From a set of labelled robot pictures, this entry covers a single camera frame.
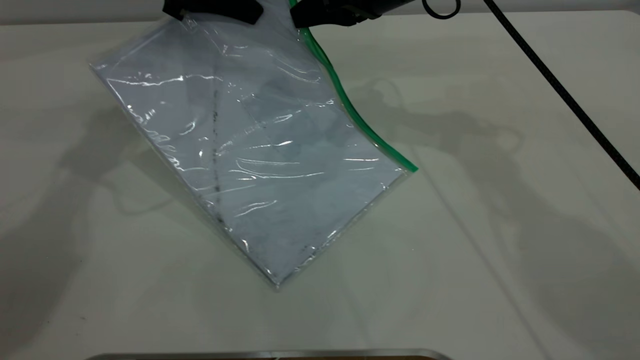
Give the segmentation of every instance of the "black cable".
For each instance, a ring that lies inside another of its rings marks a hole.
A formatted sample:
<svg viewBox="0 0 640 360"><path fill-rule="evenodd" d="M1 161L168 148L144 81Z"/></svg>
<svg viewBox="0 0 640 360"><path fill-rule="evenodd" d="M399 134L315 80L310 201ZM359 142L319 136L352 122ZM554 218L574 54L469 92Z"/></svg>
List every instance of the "black cable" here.
<svg viewBox="0 0 640 360"><path fill-rule="evenodd" d="M522 38L519 32L513 27L510 21L506 16L502 13L500 8L493 2L493 0L484 0L484 3L489 7L489 10L494 14L494 16L498 19L498 21L502 24L504 29L511 35L511 38L520 46L522 51L527 55L527 57L531 60L533 65L538 68L540 73L547 79L551 87L560 95L562 100L569 106L569 109L573 111L575 116L578 117L582 125L587 128L591 136L595 138L595 140L602 146L604 151L611 157L611 159L616 163L616 165L622 170L622 172L631 180L631 183L636 186L638 190L640 190L640 176L634 170L634 168L629 165L629 163L624 159L624 157L618 152L615 146L607 139L607 137L602 133L602 131L598 128L598 126L589 118L589 115L584 112L584 110L578 105L575 99L569 94L568 91L564 88L564 86L560 83L560 81L553 75L551 70L542 62L540 57L536 54L531 46L527 44L527 42ZM458 13L460 10L460 0L456 0L456 11L452 15L447 15L445 17L434 13L433 10L427 5L426 0L422 0L422 4L424 5L424 9L427 10L429 15L435 17L436 19L450 19L454 15Z"/></svg>
<svg viewBox="0 0 640 360"><path fill-rule="evenodd" d="M450 13L449 15L440 15L439 13L436 13L435 11L433 11L433 9L429 7L429 4L427 4L427 0L422 0L422 6L424 7L425 10L427 10L427 13L432 17L440 20L447 20L456 16L460 12L460 8L462 7L462 2L461 0L456 0L456 9L453 10L453 12Z"/></svg>

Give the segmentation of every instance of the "green zipper seal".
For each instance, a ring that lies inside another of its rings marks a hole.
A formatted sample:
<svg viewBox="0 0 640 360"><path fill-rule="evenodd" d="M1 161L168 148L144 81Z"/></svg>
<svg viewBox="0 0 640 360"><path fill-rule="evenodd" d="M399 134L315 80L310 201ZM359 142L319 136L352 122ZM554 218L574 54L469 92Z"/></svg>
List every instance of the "green zipper seal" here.
<svg viewBox="0 0 640 360"><path fill-rule="evenodd" d="M296 4L298 4L298 0L289 0L289 6L293 7ZM327 73L329 73L329 77L331 78L333 87L335 87L335 90L340 97L340 101L342 101L344 108L349 113L351 119L353 119L353 122L355 122L360 130L362 130L369 137L371 142L376 147L382 149L387 153L387 155L395 159L400 165L402 165L410 172L418 171L417 166L415 166L409 159L405 158L400 152L398 152L398 150L395 150L391 145L382 140L382 138L378 134L376 134L376 132L373 131L373 129L371 129L371 127L360 116L356 108L351 103L351 100L349 100L347 92L344 91L344 87L342 86L340 78L338 78L338 74L335 72L331 61L329 60L329 57L327 57L320 44L318 44L318 41L316 41L316 38L314 38L313 34L311 34L311 30L309 30L309 28L302 28L299 30L302 34L302 37L305 39L307 47L309 48L309 50L311 50L311 53L313 53L318 61L322 63Z"/></svg>

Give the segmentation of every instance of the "metal edge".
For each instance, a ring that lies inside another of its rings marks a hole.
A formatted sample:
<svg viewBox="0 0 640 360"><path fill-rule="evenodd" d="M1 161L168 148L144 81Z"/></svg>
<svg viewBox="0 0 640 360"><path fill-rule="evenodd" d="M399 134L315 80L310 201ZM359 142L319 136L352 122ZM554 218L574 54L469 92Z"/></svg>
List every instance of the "metal edge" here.
<svg viewBox="0 0 640 360"><path fill-rule="evenodd" d="M450 357L429 349L397 350L305 350L305 351L258 351L181 354L101 354L87 360L202 360L202 359L265 359L275 357L338 357L338 356L422 356L435 360L452 360Z"/></svg>

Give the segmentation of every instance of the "table surface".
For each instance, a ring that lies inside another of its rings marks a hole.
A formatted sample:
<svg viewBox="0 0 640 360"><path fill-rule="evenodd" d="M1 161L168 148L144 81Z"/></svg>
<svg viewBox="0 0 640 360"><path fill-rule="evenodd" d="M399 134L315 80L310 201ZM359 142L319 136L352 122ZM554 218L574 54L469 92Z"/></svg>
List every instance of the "table surface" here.
<svg viewBox="0 0 640 360"><path fill-rule="evenodd" d="M509 18L640 169L640 17ZM491 15L314 29L360 113L420 171L279 292L88 70L148 26L0 27L0 359L640 355L640 193Z"/></svg>

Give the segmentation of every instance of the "plastic bag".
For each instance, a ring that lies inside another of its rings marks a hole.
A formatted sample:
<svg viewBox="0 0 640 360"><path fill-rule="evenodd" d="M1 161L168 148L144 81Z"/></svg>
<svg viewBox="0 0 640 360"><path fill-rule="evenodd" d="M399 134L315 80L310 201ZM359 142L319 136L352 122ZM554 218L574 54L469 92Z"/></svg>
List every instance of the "plastic bag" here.
<svg viewBox="0 0 640 360"><path fill-rule="evenodd" d="M406 170L336 99L287 0L254 26L170 19L92 69L194 200L276 286Z"/></svg>

